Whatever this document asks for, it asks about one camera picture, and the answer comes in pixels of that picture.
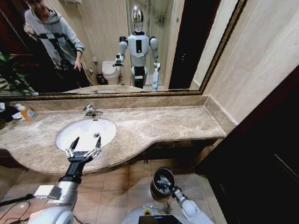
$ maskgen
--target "orange bottle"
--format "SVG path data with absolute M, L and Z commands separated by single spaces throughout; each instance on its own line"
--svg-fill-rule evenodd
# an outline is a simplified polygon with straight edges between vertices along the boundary
M 23 106 L 22 104 L 16 104 L 15 106 L 17 107 L 17 109 L 20 111 L 21 115 L 26 120 L 31 121 L 37 117 L 37 113 L 34 110 L 27 108 L 27 107 Z

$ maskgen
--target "gray hoodie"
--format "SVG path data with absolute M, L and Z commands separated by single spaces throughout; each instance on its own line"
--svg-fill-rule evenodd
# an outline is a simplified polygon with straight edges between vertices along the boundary
M 84 45 L 77 38 L 75 32 L 72 30 L 67 21 L 58 13 L 55 9 L 47 7 L 50 14 L 46 22 L 41 21 L 34 13 L 32 9 L 25 12 L 25 26 L 24 30 L 31 37 L 33 35 L 40 34 L 65 34 L 68 39 L 72 42 L 77 51 L 83 52 Z M 54 49 L 52 43 L 47 39 L 41 39 L 49 56 L 52 58 L 55 65 L 58 67 L 61 65 L 60 56 L 57 50 Z M 68 44 L 68 42 L 63 38 L 59 38 L 59 45 L 65 56 L 65 59 L 75 64 L 76 55 L 74 55 L 73 47 Z

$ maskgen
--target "wire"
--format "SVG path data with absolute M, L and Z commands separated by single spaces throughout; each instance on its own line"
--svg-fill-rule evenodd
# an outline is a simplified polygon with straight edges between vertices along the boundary
M 19 217 L 19 218 L 8 218 L 8 219 L 6 219 L 5 220 L 5 222 L 4 222 L 4 224 L 9 220 L 9 219 L 17 219 L 16 221 L 14 221 L 14 222 L 12 222 L 12 223 L 10 223 L 10 224 L 17 224 L 17 223 L 21 223 L 21 222 L 23 222 L 23 221 L 27 221 L 29 218 L 27 218 L 27 219 L 24 219 L 24 220 L 21 220 L 21 218 L 23 217 L 23 215 L 25 215 L 25 213 L 28 211 L 28 209 L 30 208 L 30 206 L 31 206 L 31 202 L 29 202 L 29 201 L 21 201 L 21 202 L 18 202 L 18 203 L 16 203 L 16 204 L 14 204 L 13 206 L 11 206 L 2 216 L 1 216 L 1 218 L 0 218 L 0 220 L 1 219 L 3 219 L 3 217 L 14 207 L 14 206 L 16 206 L 16 205 L 18 205 L 18 204 L 21 204 L 21 203 L 23 203 L 23 202 L 26 202 L 26 203 L 28 203 L 28 207 L 26 208 L 26 210 L 23 212 L 23 214 Z
M 78 221 L 78 223 L 80 223 L 80 224 L 90 224 L 90 223 L 83 223 L 83 222 L 81 222 L 75 215 L 74 215 L 74 217 Z

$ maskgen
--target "toilet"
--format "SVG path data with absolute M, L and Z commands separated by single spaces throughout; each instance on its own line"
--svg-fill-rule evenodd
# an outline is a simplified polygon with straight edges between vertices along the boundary
M 103 61 L 102 72 L 104 78 L 107 79 L 108 85 L 117 85 L 121 74 L 120 67 L 113 67 L 115 61 Z

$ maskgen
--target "chrome faucet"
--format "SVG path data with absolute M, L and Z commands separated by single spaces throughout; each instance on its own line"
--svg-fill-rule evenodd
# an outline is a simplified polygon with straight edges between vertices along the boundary
M 94 117 L 94 116 L 100 116 L 103 114 L 102 111 L 95 109 L 93 105 L 87 105 L 86 107 L 84 107 L 82 112 L 86 113 L 84 116 L 86 119 L 90 118 L 90 116 Z

